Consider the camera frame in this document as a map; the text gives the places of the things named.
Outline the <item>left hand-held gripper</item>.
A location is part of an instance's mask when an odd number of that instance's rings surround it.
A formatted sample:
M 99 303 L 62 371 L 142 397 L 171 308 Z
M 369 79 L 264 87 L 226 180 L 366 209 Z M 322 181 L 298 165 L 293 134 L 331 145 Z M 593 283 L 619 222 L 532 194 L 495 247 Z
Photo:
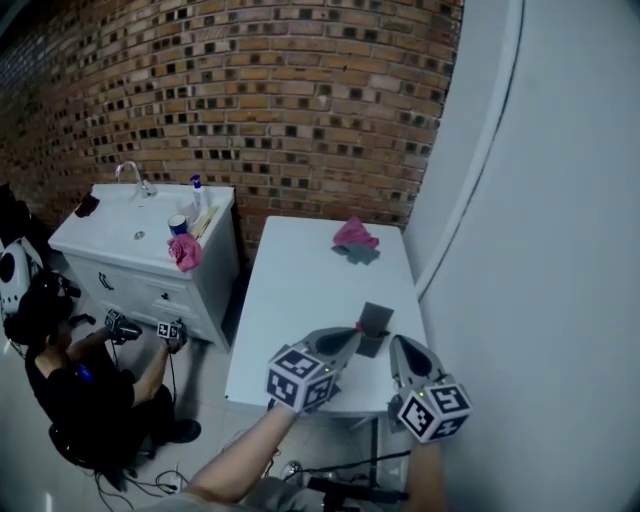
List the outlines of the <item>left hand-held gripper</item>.
M 357 329 L 332 327 L 286 345 L 268 363 L 267 394 L 295 413 L 317 410 L 340 392 L 341 371 L 360 342 Z

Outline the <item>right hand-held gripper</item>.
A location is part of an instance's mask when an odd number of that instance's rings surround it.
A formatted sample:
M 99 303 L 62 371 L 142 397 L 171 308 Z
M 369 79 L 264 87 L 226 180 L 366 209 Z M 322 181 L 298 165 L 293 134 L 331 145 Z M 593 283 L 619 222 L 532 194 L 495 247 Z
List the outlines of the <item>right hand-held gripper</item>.
M 455 435 L 473 412 L 464 387 L 455 381 L 434 385 L 446 371 L 433 351 L 412 338 L 395 335 L 389 352 L 399 388 L 388 404 L 391 430 L 406 430 L 419 443 Z

